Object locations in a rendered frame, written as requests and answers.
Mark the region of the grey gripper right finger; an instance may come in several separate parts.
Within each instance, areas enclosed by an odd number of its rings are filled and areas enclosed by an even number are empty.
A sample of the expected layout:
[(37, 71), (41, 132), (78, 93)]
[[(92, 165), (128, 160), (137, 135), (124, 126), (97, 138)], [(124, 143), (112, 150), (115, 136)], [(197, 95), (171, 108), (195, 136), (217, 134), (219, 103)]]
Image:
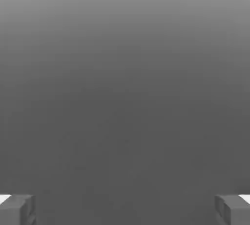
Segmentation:
[(250, 194), (216, 195), (217, 225), (250, 225)]

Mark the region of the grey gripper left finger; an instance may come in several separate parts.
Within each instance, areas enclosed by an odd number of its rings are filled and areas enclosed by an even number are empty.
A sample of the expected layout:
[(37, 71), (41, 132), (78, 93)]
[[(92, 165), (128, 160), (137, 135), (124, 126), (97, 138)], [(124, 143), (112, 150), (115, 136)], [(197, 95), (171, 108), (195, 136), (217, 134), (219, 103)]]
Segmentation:
[(36, 225), (36, 197), (0, 194), (0, 225)]

